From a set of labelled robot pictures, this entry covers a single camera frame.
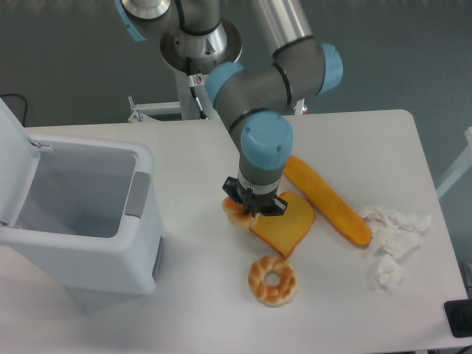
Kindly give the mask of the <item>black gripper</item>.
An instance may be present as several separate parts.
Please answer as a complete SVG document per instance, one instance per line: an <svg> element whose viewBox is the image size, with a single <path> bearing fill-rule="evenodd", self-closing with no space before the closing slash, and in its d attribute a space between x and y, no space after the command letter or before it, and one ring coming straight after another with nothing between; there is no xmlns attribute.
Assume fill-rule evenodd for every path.
<svg viewBox="0 0 472 354"><path fill-rule="evenodd" d="M288 207L288 202L276 198L276 190L264 194L257 194L254 190L244 189L239 181L234 177L227 177L223 183L223 191L236 203L243 211L251 214L261 214L263 216L282 216Z"/></svg>

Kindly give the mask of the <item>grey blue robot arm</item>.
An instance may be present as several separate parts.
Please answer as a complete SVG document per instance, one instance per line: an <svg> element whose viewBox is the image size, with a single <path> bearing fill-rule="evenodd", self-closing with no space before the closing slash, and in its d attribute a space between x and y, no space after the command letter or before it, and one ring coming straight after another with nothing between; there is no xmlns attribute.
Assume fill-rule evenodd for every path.
<svg viewBox="0 0 472 354"><path fill-rule="evenodd" d="M238 174L223 184L245 212L280 216L287 203L277 194L291 155L293 133L278 114L311 94L336 87L343 64L331 44L316 42L299 1L254 1L272 64L249 73L239 63L237 29L221 16L219 1L116 1L135 41L158 38L167 65L185 77L182 99L194 118L216 113L240 158Z"/></svg>

